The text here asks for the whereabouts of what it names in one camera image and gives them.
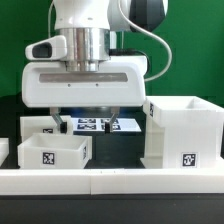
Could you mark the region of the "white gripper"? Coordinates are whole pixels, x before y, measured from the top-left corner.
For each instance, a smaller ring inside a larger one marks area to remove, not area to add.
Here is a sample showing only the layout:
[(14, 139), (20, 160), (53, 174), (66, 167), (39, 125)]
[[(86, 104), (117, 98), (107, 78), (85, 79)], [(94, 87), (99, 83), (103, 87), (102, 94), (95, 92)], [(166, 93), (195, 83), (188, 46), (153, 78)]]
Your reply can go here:
[(67, 133), (67, 123), (60, 108), (112, 107), (112, 116), (105, 123), (108, 134), (113, 131), (119, 107), (143, 105), (146, 71), (145, 56), (113, 56), (102, 62), (97, 72), (67, 72), (63, 62), (29, 63), (22, 75), (22, 99), (31, 108), (50, 108), (62, 134)]

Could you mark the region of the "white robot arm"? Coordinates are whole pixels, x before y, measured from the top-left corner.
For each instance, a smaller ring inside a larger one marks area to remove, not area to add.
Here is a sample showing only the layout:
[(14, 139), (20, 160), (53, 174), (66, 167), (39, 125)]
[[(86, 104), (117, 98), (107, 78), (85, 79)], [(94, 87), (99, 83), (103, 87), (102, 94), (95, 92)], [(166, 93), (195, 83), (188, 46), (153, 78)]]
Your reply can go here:
[(122, 107), (140, 107), (146, 93), (146, 56), (116, 47), (115, 32), (153, 30), (165, 19), (168, 0), (53, 0), (51, 38), (26, 47), (30, 61), (22, 74), (26, 106), (48, 108), (58, 131), (67, 131), (62, 108), (109, 107), (116, 118)]

